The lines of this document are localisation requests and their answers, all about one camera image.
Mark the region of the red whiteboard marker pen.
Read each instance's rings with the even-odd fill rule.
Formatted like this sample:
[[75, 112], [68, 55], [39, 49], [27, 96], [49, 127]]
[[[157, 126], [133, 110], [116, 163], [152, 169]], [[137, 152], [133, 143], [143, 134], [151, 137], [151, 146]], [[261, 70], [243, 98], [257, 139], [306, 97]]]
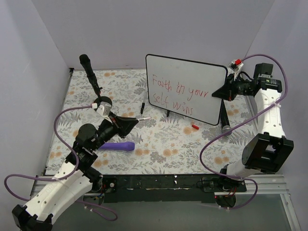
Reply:
[[140, 121], [144, 121], [144, 120], [149, 120], [152, 119], [152, 117], [142, 117], [142, 118], [137, 118], [137, 120]]

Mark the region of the white whiteboard black frame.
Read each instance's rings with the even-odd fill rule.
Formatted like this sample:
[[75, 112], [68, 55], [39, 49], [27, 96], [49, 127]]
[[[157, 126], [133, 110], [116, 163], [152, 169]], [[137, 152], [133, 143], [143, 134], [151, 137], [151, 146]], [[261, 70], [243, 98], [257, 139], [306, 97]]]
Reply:
[[219, 123], [221, 99], [212, 93], [225, 82], [225, 66], [154, 54], [146, 55], [145, 62], [150, 105], [213, 126]]

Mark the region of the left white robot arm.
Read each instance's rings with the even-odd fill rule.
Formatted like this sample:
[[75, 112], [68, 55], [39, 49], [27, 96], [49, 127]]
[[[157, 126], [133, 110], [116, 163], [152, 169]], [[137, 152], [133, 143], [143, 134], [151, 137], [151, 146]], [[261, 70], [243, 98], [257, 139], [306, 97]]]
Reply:
[[124, 138], [138, 124], [137, 118], [110, 113], [98, 128], [84, 124], [78, 130], [72, 152], [44, 188], [24, 205], [12, 210], [17, 227], [22, 231], [50, 231], [57, 218], [83, 194], [98, 192], [103, 176], [92, 167], [95, 153], [115, 135]]

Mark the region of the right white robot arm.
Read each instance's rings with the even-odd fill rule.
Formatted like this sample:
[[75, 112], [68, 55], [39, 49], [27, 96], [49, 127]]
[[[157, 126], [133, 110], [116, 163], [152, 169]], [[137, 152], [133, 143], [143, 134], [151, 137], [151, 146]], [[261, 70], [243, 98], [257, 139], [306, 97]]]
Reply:
[[294, 148], [282, 128], [280, 105], [282, 83], [272, 77], [273, 65], [256, 64], [252, 79], [244, 80], [230, 74], [213, 97], [232, 101], [237, 95], [254, 97], [257, 105], [257, 134], [245, 146], [241, 160], [221, 169], [218, 187], [229, 191], [244, 178], [259, 173], [276, 173]]

